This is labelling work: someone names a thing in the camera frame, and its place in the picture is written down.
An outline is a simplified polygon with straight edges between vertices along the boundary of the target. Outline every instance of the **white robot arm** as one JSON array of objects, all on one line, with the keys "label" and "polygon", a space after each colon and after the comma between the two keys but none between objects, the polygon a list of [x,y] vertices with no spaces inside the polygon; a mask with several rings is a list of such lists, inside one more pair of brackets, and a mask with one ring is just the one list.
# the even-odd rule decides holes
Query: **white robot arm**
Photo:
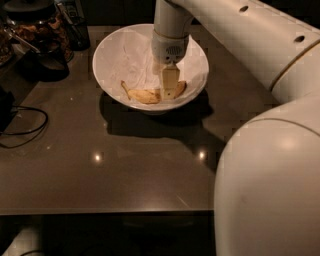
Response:
[{"label": "white robot arm", "polygon": [[183,56],[190,16],[283,105],[228,142],[215,184],[218,256],[320,251],[320,32],[256,0],[158,0],[153,50]]}]

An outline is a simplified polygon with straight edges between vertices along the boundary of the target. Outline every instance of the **black cable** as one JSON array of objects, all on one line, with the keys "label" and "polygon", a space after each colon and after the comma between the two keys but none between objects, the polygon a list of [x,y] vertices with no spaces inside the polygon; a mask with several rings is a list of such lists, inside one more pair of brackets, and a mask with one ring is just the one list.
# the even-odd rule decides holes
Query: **black cable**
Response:
[{"label": "black cable", "polygon": [[33,108],[33,107],[25,107],[25,106],[13,106],[13,107],[17,109],[16,112],[21,111],[21,110],[22,111],[26,110],[26,111],[36,111],[36,112],[42,113],[45,117],[45,120],[43,121],[43,123],[40,126],[38,126],[35,129],[29,130],[29,131],[22,131],[22,132],[3,132],[3,131],[0,131],[0,135],[26,135],[26,134],[34,133],[36,131],[41,130],[48,123],[49,116],[45,111],[43,111],[41,109]]}]

